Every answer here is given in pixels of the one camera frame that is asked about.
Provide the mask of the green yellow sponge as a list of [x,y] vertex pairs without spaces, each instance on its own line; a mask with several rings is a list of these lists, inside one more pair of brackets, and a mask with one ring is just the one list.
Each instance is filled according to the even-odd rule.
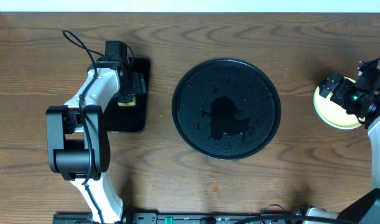
[[118,106],[120,107],[133,107],[136,106],[136,96],[119,96]]

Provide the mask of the yellow plate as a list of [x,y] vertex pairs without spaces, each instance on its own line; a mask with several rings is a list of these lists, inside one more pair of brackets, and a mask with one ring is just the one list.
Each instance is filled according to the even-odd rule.
[[334,104],[328,98],[321,97],[318,90],[317,86],[313,94],[313,105],[319,117],[326,124],[338,129],[355,129],[365,122],[364,117],[358,116],[351,110],[351,107],[360,100],[359,95],[353,92],[354,89],[346,93],[344,108]]

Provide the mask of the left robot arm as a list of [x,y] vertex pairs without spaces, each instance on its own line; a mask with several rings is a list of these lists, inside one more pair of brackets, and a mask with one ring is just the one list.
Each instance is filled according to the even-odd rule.
[[49,166],[82,194],[91,212],[55,214],[54,223],[130,223],[108,167],[108,133],[137,133],[146,121],[151,66],[89,67],[78,92],[46,110]]

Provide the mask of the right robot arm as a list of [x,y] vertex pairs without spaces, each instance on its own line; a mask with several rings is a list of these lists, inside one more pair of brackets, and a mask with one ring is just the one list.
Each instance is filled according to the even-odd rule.
[[360,61],[358,79],[339,73],[320,80],[318,94],[356,116],[368,130],[371,142],[371,191],[345,208],[337,219],[351,223],[380,223],[380,68],[379,59]]

